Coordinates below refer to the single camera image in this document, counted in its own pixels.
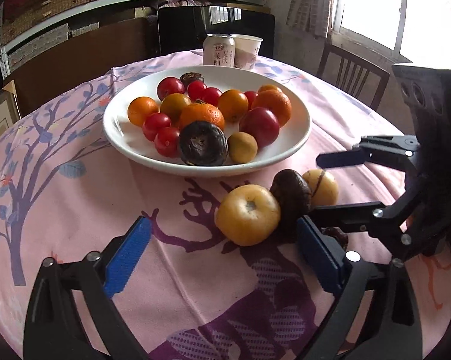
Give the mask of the red cherry tomato front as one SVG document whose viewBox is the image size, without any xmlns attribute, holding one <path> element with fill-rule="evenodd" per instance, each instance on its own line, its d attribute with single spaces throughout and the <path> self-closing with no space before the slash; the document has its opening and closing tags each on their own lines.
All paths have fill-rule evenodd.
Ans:
<svg viewBox="0 0 451 360">
<path fill-rule="evenodd" d="M 157 133 L 163 128 L 171 127 L 170 118 L 164 113 L 154 113 L 149 115 L 142 124 L 142 133 L 148 141 L 154 141 Z"/>
</svg>

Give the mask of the dark round passion fruit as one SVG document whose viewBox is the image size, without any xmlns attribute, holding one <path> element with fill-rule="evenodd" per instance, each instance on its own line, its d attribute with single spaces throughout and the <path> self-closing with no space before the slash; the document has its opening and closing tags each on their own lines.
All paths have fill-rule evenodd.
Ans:
<svg viewBox="0 0 451 360">
<path fill-rule="evenodd" d="M 215 167 L 225 163 L 229 147 L 226 135 L 215 124 L 196 121 L 184 127 L 179 135 L 178 152 L 190 166 Z"/>
</svg>

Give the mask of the white round plate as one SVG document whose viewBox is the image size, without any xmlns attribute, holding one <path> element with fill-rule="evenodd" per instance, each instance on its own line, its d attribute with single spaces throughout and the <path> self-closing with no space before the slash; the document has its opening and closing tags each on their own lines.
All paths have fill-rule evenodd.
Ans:
<svg viewBox="0 0 451 360">
<path fill-rule="evenodd" d="M 135 79 L 107 105 L 103 130 L 125 157 L 180 176 L 235 176 L 291 157 L 309 139 L 304 101 L 232 67 L 168 69 Z"/>
</svg>

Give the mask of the brown water chestnut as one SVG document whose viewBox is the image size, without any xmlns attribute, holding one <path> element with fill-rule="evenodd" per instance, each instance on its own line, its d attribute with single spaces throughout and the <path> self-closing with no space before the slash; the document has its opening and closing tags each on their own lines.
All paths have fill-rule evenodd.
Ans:
<svg viewBox="0 0 451 360">
<path fill-rule="evenodd" d="M 340 228 L 338 227 L 322 228 L 321 232 L 325 236 L 330 236 L 334 238 L 344 250 L 348 248 L 349 243 L 348 235 L 345 232 L 343 232 Z"/>
<path fill-rule="evenodd" d="M 204 81 L 204 77 L 199 72 L 186 72 L 180 76 L 180 81 L 183 83 L 184 87 L 187 88 L 189 84 L 194 81 Z"/>
</svg>

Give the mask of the smooth orange fruit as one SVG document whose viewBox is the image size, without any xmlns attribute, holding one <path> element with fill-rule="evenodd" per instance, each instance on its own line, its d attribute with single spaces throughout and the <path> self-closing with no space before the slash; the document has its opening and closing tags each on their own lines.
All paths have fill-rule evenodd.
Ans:
<svg viewBox="0 0 451 360">
<path fill-rule="evenodd" d="M 142 127 L 148 116 L 159 111 L 159 104 L 151 97 L 137 97 L 127 109 L 127 116 L 131 124 Z"/>
</svg>

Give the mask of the small yellow-green fruit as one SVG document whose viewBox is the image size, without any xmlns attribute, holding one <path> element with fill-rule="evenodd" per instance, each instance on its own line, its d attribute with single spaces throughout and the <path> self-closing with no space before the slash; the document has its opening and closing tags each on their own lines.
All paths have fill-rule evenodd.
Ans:
<svg viewBox="0 0 451 360">
<path fill-rule="evenodd" d="M 185 94 L 170 94 L 160 104 L 160 112 L 167 115 L 174 125 L 178 122 L 182 110 L 191 104 L 191 100 Z"/>
</svg>

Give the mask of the brown water chestnut front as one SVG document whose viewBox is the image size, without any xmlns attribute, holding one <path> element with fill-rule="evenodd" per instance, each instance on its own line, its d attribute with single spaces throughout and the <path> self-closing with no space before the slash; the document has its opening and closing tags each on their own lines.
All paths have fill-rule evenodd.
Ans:
<svg viewBox="0 0 451 360">
<path fill-rule="evenodd" d="M 180 76 L 180 81 L 183 83 L 184 87 L 187 88 L 189 84 L 194 81 L 204 81 L 204 77 L 199 72 L 186 72 Z"/>
</svg>

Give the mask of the brown wooden board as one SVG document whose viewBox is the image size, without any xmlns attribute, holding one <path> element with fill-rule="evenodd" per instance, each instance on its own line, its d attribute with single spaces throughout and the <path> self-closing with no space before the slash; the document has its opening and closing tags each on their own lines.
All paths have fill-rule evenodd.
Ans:
<svg viewBox="0 0 451 360">
<path fill-rule="evenodd" d="M 157 22 L 129 19 L 84 33 L 18 67 L 5 80 L 16 87 L 21 116 L 111 68 L 159 55 Z"/>
</svg>

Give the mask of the window frame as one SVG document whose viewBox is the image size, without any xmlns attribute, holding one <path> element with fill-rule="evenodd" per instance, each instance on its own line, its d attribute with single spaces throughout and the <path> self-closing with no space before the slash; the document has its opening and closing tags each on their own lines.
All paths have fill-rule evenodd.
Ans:
<svg viewBox="0 0 451 360">
<path fill-rule="evenodd" d="M 451 68 L 451 0 L 337 0 L 333 30 L 394 63 Z"/>
</svg>

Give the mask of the dark purple oblong fruit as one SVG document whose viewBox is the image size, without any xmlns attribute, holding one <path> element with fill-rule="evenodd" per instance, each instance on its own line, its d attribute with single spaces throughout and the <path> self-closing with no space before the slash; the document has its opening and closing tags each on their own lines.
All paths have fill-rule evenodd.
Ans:
<svg viewBox="0 0 451 360">
<path fill-rule="evenodd" d="M 281 225 L 293 225 L 311 210 L 312 191 L 301 174 L 283 169 L 274 178 L 269 191 L 281 209 Z"/>
</svg>

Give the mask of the smooth orange kumquat large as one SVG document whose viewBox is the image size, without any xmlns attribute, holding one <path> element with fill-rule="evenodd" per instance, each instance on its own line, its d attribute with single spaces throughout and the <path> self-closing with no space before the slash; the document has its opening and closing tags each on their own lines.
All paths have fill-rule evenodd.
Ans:
<svg viewBox="0 0 451 360">
<path fill-rule="evenodd" d="M 219 97 L 218 108 L 226 122 L 236 123 L 247 113 L 248 99 L 243 92 L 229 89 Z"/>
</svg>

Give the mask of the large orange with stem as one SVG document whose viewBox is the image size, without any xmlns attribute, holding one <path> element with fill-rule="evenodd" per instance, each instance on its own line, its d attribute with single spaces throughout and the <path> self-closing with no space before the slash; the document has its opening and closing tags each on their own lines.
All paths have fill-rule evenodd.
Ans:
<svg viewBox="0 0 451 360">
<path fill-rule="evenodd" d="M 221 111 L 206 102 L 194 102 L 182 110 L 182 114 L 178 120 L 178 128 L 182 130 L 187 125 L 196 121 L 205 121 L 216 125 L 224 132 L 226 121 Z"/>
</svg>

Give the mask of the red cherry tomato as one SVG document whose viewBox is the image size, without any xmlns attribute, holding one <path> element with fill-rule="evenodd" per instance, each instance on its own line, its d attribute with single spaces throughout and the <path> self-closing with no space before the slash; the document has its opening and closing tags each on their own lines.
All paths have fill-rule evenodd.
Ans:
<svg viewBox="0 0 451 360">
<path fill-rule="evenodd" d="M 168 158 L 178 155 L 180 131 L 176 127 L 164 127 L 156 135 L 154 145 L 157 152 Z"/>
<path fill-rule="evenodd" d="M 192 102 L 201 99 L 207 85 L 201 80 L 193 80 L 187 86 L 187 95 Z"/>
<path fill-rule="evenodd" d="M 165 77 L 157 86 L 157 96 L 163 101 L 170 94 L 184 94 L 185 86 L 181 80 L 176 77 Z"/>
<path fill-rule="evenodd" d="M 142 133 L 148 141 L 154 141 L 157 133 L 163 128 L 171 127 L 170 118 L 164 113 L 154 113 L 149 115 L 142 124 Z"/>
</svg>

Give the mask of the white paper cup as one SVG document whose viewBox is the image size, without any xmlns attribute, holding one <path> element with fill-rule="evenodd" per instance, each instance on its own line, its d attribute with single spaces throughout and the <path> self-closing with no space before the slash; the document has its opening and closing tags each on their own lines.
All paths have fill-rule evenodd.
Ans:
<svg viewBox="0 0 451 360">
<path fill-rule="evenodd" d="M 263 39 L 243 34 L 233 34 L 232 37 L 235 43 L 234 66 L 240 69 L 252 70 L 255 67 Z"/>
</svg>

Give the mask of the round orange near plate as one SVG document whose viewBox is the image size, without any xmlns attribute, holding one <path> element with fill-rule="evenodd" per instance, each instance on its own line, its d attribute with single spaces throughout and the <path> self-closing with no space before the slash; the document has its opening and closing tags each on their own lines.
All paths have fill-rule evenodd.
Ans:
<svg viewBox="0 0 451 360">
<path fill-rule="evenodd" d="M 291 119 L 292 105 L 289 96 L 284 92 L 269 89 L 257 94 L 252 108 L 263 107 L 271 111 L 277 118 L 280 127 L 283 127 Z"/>
</svg>

